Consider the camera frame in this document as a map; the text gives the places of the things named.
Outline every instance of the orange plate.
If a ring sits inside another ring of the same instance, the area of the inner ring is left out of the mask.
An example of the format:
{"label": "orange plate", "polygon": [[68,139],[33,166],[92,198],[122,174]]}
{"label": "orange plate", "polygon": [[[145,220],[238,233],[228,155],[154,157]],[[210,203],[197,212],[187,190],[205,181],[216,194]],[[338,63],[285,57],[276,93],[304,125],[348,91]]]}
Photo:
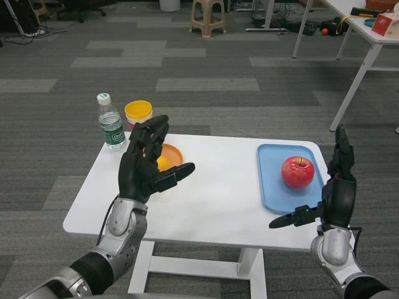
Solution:
{"label": "orange plate", "polygon": [[183,164],[183,155],[173,145],[168,145],[168,144],[164,143],[162,145],[161,156],[166,157],[170,161],[171,167],[179,166],[179,165]]}

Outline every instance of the plastic stool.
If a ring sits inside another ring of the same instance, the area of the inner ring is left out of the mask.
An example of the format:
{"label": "plastic stool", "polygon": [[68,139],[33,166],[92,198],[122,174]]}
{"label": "plastic stool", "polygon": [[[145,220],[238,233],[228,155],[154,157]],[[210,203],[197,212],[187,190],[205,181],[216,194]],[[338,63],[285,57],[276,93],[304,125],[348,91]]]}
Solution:
{"label": "plastic stool", "polygon": [[[200,17],[195,16],[196,5],[200,3],[203,7],[203,15]],[[221,6],[221,18],[212,15],[213,6],[218,3]],[[223,0],[194,0],[193,8],[191,11],[191,28],[200,28],[202,37],[211,37],[212,30],[222,28],[223,33],[226,33],[226,26],[224,21],[224,3]]]}

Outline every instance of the bottle cap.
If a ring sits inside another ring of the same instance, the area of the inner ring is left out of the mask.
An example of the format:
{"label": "bottle cap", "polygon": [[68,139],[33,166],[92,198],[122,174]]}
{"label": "bottle cap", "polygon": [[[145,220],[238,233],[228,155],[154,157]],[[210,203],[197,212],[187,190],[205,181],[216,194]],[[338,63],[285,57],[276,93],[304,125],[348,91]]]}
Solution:
{"label": "bottle cap", "polygon": [[109,103],[111,103],[111,97],[109,94],[103,92],[97,95],[97,101],[100,105],[107,106]]}

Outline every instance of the blue tray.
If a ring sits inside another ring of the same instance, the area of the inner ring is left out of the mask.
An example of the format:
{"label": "blue tray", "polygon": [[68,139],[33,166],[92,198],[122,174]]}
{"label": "blue tray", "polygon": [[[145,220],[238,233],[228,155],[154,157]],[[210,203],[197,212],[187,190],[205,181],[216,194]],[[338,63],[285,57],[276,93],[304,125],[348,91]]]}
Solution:
{"label": "blue tray", "polygon": [[[313,181],[305,188],[288,187],[281,178],[281,166],[292,156],[312,161],[315,167]],[[300,145],[261,145],[257,148],[257,163],[264,205],[275,214],[288,214],[296,207],[307,204],[315,207],[321,201],[324,186],[313,152]]]}

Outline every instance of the robot forearm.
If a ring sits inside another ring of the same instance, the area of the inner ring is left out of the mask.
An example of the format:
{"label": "robot forearm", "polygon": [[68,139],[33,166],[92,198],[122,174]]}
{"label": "robot forearm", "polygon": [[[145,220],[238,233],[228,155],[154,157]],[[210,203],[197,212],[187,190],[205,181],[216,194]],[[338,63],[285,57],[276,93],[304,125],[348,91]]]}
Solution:
{"label": "robot forearm", "polygon": [[313,240],[310,254],[330,278],[332,289],[338,298],[399,298],[359,267],[350,246],[351,231],[334,226],[325,230],[322,225],[317,230],[319,235]]}
{"label": "robot forearm", "polygon": [[20,299],[58,299],[102,294],[134,265],[147,230],[147,206],[115,201],[101,243]]}

